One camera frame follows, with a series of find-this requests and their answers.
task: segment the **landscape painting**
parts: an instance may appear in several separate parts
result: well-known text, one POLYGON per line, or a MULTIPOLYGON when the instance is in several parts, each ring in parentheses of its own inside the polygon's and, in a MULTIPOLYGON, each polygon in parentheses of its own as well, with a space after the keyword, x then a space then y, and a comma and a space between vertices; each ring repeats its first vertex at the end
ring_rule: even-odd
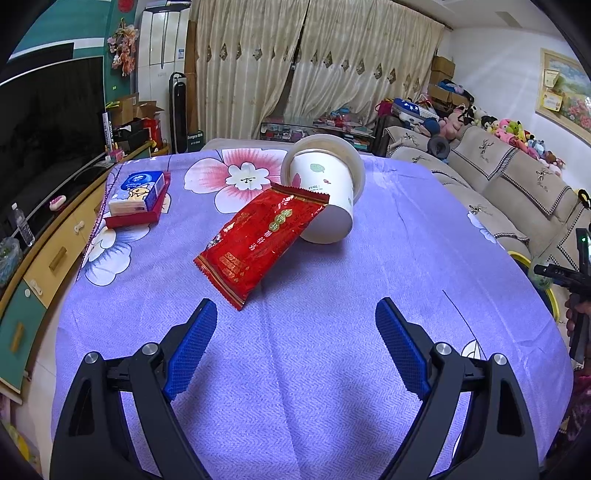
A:
POLYGON ((591 80, 577 60, 542 48, 540 91, 535 111, 591 145, 591 80), (545 69, 560 72, 551 90, 563 98, 558 112, 542 106, 542 95, 547 91, 544 87, 545 69))

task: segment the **beige curtain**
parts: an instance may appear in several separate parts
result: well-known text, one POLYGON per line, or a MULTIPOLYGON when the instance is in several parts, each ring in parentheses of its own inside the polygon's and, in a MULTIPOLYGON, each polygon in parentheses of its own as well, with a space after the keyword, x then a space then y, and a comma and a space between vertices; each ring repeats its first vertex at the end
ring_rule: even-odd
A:
POLYGON ((206 138, 253 138, 277 104, 309 0, 199 0, 197 120, 206 138))
POLYGON ((347 104, 371 122, 383 98, 421 91, 443 28, 389 0, 311 0, 285 115, 347 104))

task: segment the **plastic bottle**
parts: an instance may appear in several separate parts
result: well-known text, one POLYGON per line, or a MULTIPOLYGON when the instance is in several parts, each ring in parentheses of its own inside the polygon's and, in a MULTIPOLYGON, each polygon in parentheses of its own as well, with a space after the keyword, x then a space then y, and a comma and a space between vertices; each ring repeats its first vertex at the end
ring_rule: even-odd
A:
POLYGON ((18 231, 22 235, 22 239, 30 247, 35 242, 35 236, 31 232, 31 227, 27 223, 27 218, 22 210, 17 206, 16 203, 12 204, 12 210, 14 211, 14 219, 17 222, 18 231))

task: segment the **blue tissue pack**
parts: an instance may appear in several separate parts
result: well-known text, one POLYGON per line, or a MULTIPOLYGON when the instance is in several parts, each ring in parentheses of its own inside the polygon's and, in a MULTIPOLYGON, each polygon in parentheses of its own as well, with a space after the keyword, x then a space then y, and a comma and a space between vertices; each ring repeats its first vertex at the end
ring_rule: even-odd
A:
POLYGON ((139 171, 131 174, 109 200, 112 216, 149 212, 164 188, 164 173, 139 171))

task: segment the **white paper cup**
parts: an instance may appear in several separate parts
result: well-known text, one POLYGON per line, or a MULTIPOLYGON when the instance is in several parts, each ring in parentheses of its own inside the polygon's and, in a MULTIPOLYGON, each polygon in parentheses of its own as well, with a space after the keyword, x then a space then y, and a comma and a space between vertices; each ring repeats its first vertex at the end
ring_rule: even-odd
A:
POLYGON ((353 205, 365 186, 365 167, 345 140, 334 135, 311 135, 285 156, 281 183, 330 195, 329 204, 301 237, 315 244, 332 244, 353 228, 353 205))

